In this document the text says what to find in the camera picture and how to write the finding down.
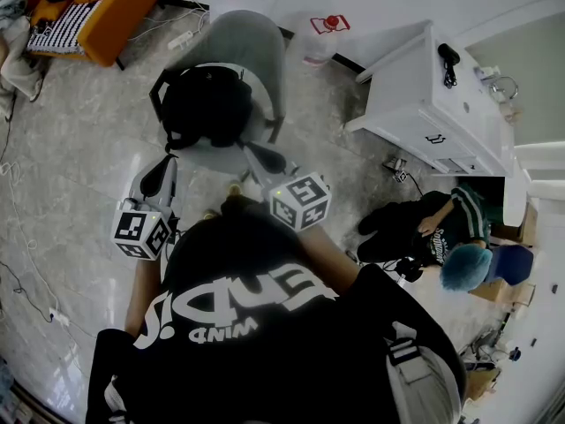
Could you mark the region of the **chrome faucet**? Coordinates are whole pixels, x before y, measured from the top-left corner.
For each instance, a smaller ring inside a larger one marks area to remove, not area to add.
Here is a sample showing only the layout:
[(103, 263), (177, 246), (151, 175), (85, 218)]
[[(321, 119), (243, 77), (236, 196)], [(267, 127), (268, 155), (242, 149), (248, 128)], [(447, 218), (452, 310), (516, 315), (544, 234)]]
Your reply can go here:
[(506, 100), (513, 100), (519, 93), (517, 82), (508, 75), (496, 75), (489, 80), (488, 89), (493, 93), (501, 93)]

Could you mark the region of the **grey shoulder bag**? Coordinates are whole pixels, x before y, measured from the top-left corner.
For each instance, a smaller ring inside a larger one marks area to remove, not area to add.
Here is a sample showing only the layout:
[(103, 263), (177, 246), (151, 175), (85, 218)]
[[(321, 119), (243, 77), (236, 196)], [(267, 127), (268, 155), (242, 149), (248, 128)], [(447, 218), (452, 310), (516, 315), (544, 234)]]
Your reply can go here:
[(400, 322), (392, 328), (386, 365), (400, 424), (458, 424), (462, 399), (448, 364), (417, 343), (413, 328)]

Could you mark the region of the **water jug with red cap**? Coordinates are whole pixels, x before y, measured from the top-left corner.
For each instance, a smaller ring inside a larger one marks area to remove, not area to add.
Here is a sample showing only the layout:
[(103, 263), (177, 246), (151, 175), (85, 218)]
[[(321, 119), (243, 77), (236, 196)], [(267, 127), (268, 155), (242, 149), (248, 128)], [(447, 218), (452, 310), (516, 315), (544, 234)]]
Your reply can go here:
[(349, 30), (350, 24), (342, 14), (308, 18), (298, 32), (302, 62), (312, 67), (328, 63), (337, 52), (342, 33)]

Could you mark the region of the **white power strip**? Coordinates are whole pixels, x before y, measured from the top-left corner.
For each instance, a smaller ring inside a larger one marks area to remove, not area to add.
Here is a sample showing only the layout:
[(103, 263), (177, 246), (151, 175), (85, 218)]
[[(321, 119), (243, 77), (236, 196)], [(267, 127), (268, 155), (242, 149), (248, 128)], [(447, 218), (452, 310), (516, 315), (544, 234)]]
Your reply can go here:
[(171, 40), (168, 43), (168, 49), (169, 50), (184, 49), (190, 43), (192, 38), (193, 38), (193, 32), (191, 30), (188, 30), (188, 31), (180, 34), (179, 36), (177, 36), (173, 40)]

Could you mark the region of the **orange sofa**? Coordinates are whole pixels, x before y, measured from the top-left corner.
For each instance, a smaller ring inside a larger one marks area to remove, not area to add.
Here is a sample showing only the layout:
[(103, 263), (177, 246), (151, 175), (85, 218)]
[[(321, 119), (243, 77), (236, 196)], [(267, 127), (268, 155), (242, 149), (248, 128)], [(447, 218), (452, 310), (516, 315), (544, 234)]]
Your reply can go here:
[(102, 1), (102, 3), (78, 36), (79, 44), (85, 51), (83, 56), (30, 53), (48, 57), (88, 60), (105, 67), (119, 64), (119, 55), (130, 36), (158, 0), (68, 0), (54, 4), (47, 0), (27, 0), (31, 29), (40, 20), (57, 20), (72, 4), (95, 1)]

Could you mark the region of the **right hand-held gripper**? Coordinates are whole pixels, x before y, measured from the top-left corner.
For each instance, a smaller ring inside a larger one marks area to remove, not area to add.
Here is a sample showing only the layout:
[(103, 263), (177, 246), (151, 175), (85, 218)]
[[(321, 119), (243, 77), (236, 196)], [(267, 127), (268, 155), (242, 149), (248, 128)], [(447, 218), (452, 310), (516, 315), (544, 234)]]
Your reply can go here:
[[(241, 149), (262, 188), (270, 187), (270, 174), (283, 173), (286, 169), (285, 157), (265, 143), (245, 142)], [(301, 232), (327, 218), (331, 192), (321, 175), (311, 172), (273, 187), (267, 193), (267, 201), (271, 216), (294, 232)]]

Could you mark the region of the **person's black printed shirt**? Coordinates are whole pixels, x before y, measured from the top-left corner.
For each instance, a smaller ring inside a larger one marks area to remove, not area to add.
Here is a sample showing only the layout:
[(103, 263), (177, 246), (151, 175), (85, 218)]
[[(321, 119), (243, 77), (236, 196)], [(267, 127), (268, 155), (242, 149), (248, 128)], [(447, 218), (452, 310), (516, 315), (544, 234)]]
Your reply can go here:
[(434, 318), (378, 266), (338, 294), (298, 236), (244, 212), (196, 223), (161, 272), (141, 331), (96, 338), (86, 424), (400, 424), (393, 322), (466, 374)]

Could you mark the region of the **black corded device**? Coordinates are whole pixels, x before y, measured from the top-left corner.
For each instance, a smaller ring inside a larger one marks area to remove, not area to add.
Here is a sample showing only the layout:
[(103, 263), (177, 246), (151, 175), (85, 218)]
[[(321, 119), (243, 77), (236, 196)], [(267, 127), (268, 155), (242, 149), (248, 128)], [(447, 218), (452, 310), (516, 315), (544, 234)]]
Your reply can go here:
[(437, 49), (438, 55), (443, 61), (443, 67), (445, 69), (444, 74), (444, 86), (447, 89), (451, 89), (457, 85), (455, 66), (461, 61), (459, 54), (453, 50), (447, 43), (442, 43)]

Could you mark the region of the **person's right forearm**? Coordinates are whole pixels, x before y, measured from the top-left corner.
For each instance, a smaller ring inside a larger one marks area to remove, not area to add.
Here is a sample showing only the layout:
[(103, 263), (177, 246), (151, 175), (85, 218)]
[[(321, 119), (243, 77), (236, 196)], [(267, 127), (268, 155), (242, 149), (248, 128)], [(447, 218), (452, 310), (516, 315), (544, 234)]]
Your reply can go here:
[(356, 281), (360, 267), (346, 255), (319, 225), (298, 234), (298, 239), (313, 266), (313, 272), (338, 294)]

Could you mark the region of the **white cabinet desk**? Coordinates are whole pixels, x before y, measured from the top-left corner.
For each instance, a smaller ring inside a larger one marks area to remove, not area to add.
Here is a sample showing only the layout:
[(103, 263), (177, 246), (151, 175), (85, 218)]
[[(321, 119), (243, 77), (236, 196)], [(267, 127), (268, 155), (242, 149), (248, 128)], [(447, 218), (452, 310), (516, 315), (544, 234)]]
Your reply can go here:
[[(447, 43), (461, 61), (457, 85), (444, 86), (438, 46)], [(433, 23), (360, 73), (370, 83), (365, 113), (345, 129), (365, 129), (448, 176), (510, 177), (514, 129), (482, 85), (477, 62)]]

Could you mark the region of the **grey chair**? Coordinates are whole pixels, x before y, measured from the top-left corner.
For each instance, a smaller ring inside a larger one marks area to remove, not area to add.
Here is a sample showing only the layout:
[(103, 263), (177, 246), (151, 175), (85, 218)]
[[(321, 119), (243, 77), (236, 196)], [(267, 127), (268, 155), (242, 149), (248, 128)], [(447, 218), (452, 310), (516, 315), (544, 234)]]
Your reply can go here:
[(252, 89), (252, 114), (238, 142), (215, 148), (202, 138), (195, 145), (166, 151), (198, 166), (226, 174), (249, 168), (241, 146), (245, 142), (273, 145), (286, 117), (284, 91), (285, 43), (279, 27), (268, 17), (247, 10), (224, 13), (191, 46), (181, 51), (162, 70), (184, 72), (196, 66), (228, 67), (243, 76)]

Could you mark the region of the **black and white striped blanket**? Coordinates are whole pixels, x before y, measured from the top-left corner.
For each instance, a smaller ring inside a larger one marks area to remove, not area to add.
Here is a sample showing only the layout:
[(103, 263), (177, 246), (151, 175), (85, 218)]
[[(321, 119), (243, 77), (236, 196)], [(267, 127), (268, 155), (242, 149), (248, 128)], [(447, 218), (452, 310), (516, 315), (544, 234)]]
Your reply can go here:
[(102, 1), (95, 1), (70, 5), (53, 21), (53, 30), (49, 37), (37, 35), (36, 24), (31, 29), (26, 50), (32, 53), (83, 56), (85, 51), (79, 44), (79, 33), (101, 3)]

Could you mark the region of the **small grey gadget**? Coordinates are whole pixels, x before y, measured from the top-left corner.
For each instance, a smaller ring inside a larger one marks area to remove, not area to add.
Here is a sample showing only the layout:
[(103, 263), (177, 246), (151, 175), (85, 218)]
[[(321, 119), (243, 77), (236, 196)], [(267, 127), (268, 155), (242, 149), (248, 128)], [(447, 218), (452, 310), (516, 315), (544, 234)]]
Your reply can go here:
[(382, 166), (392, 173), (394, 181), (402, 184), (408, 177), (405, 171), (406, 163), (407, 161), (405, 159), (392, 157), (384, 162)]

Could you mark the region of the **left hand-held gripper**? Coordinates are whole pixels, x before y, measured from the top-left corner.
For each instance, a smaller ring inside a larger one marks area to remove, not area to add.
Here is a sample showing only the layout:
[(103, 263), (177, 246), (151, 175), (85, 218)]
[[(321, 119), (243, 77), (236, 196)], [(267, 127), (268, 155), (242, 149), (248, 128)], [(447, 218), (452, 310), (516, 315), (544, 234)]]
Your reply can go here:
[[(176, 193), (177, 161), (167, 154), (134, 177), (131, 198), (123, 200), (114, 215), (112, 243), (126, 257), (155, 261), (176, 229)], [(165, 201), (166, 207), (147, 201)]]

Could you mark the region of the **person's left forearm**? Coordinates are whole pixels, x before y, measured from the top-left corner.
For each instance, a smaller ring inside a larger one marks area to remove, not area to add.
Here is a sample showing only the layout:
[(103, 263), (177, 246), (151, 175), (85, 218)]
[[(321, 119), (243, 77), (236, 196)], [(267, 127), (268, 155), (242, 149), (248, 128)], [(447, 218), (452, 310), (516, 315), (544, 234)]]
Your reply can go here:
[(161, 271), (161, 256), (153, 261), (145, 259), (137, 261), (132, 295), (124, 321), (124, 330), (132, 337), (139, 335), (145, 314), (159, 294)]

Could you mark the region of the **cardboard box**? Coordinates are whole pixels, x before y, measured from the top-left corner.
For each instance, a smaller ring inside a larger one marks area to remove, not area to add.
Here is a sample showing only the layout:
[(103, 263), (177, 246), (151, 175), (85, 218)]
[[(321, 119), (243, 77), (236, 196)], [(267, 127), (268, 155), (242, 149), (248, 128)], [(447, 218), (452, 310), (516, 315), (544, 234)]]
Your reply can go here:
[(500, 373), (499, 368), (468, 371), (465, 398), (478, 401), (492, 387)]
[(536, 285), (526, 281), (512, 286), (503, 279), (497, 279), (491, 283), (482, 283), (470, 291), (470, 295), (498, 305), (528, 307), (532, 302), (535, 290)]

